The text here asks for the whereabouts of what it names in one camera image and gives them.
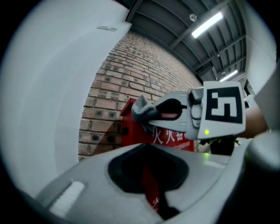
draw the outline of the fluorescent light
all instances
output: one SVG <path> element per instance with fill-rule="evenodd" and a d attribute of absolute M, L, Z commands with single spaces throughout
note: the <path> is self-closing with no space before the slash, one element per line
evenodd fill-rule
<path fill-rule="evenodd" d="M 192 32 L 192 35 L 194 38 L 197 38 L 200 34 L 202 34 L 204 31 L 206 31 L 208 28 L 213 26 L 215 23 L 217 23 L 219 20 L 223 18 L 223 15 L 221 12 L 217 13 L 213 17 L 211 17 L 209 20 L 207 20 L 205 23 L 203 23 L 200 27 L 198 27 L 194 32 Z"/>
<path fill-rule="evenodd" d="M 238 71 L 235 70 L 234 72 L 230 73 L 230 74 L 227 75 L 226 77 L 222 78 L 222 79 L 220 80 L 220 82 L 223 82 L 223 81 L 229 79 L 230 77 L 234 76 L 234 75 L 237 74 L 237 73 L 238 73 Z"/>

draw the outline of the brick wall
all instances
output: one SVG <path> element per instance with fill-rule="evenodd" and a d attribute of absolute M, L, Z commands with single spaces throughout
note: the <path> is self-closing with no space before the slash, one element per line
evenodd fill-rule
<path fill-rule="evenodd" d="M 120 147 L 120 111 L 129 98 L 150 102 L 170 91 L 200 87 L 195 76 L 155 42 L 129 32 L 98 70 L 85 102 L 79 132 L 79 158 Z"/>

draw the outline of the red fire extinguisher box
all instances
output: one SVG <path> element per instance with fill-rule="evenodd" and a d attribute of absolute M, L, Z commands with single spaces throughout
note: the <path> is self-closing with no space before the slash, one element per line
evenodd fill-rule
<path fill-rule="evenodd" d="M 131 107 L 135 101 L 136 99 L 130 98 L 120 113 L 120 116 L 122 116 L 123 147 L 137 143 L 155 143 L 181 150 L 194 151 L 193 140 L 188 140 L 185 133 L 159 127 L 155 128 L 153 136 L 146 133 L 143 127 L 132 118 Z"/>

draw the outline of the red object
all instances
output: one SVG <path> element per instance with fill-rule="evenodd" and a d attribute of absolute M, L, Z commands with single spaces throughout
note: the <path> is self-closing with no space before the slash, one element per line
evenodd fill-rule
<path fill-rule="evenodd" d="M 123 147 L 137 143 L 156 143 L 181 150 L 194 151 L 193 140 L 186 139 L 184 133 L 156 127 L 154 136 L 147 134 L 143 127 L 132 118 L 131 107 L 135 101 L 135 99 L 129 99 L 120 113 L 122 116 Z M 160 203 L 160 186 L 148 166 L 143 169 L 141 185 L 145 189 L 147 201 L 157 211 Z"/>
<path fill-rule="evenodd" d="M 186 139 L 185 133 L 155 128 L 154 136 L 146 133 L 143 127 L 132 118 L 131 107 L 135 99 L 129 99 L 120 115 L 122 116 L 122 146 L 137 143 L 156 143 L 186 151 L 194 151 L 193 140 Z"/>

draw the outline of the gray fabric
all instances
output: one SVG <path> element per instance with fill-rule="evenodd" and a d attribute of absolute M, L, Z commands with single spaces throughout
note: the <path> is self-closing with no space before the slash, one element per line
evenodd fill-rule
<path fill-rule="evenodd" d="M 155 119 L 160 113 L 144 96 L 140 96 L 132 105 L 131 114 L 133 120 L 139 122 L 145 132 L 154 134 L 154 126 L 149 124 L 148 121 Z"/>

